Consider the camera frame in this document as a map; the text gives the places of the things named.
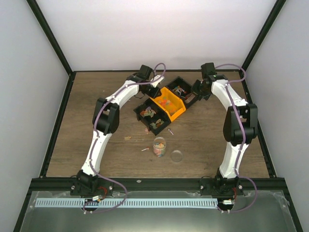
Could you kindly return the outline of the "black bin with gummy candies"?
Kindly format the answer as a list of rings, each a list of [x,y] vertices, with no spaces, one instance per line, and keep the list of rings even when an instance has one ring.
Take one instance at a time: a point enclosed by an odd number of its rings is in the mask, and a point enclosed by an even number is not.
[[[168,114],[150,98],[137,106],[133,111],[137,116],[137,120],[142,122],[147,130],[154,135],[158,135],[171,124]]]

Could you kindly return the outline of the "yellow bin with star candies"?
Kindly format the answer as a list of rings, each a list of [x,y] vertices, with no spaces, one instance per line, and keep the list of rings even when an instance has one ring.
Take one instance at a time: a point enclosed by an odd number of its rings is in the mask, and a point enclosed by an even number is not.
[[[160,96],[150,99],[158,105],[167,114],[170,121],[173,122],[186,111],[186,107],[183,101],[167,87],[161,88],[160,92]]]

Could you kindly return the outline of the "brown slotted plastic scoop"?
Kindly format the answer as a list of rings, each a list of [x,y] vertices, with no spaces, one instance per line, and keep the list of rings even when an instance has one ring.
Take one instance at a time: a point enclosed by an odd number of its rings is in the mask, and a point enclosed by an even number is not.
[[[189,93],[188,95],[185,96],[185,100],[184,102],[186,104],[190,104],[191,102],[195,102],[196,101],[196,95],[194,93]]]

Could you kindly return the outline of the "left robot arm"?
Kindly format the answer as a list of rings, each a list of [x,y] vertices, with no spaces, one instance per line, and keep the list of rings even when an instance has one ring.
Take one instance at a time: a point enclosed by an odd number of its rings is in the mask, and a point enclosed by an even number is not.
[[[99,181],[106,184],[116,184],[127,192],[123,184],[102,176],[100,164],[105,148],[120,124],[121,108],[135,95],[143,93],[156,96],[158,85],[164,80],[165,71],[157,74],[152,68],[142,65],[140,70],[129,77],[112,95],[99,98],[93,115],[93,137],[91,145],[80,171],[76,175],[75,189],[72,195],[94,195],[99,190]]]

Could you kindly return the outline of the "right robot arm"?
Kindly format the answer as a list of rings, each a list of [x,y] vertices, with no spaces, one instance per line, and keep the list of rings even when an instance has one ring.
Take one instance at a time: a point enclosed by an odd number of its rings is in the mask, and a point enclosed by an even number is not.
[[[223,135],[226,140],[224,159],[214,178],[214,189],[221,195],[236,187],[243,155],[258,134],[258,108],[248,103],[231,86],[223,74],[218,74],[214,63],[201,65],[202,81],[195,81],[192,93],[199,100],[214,95],[226,110]]]

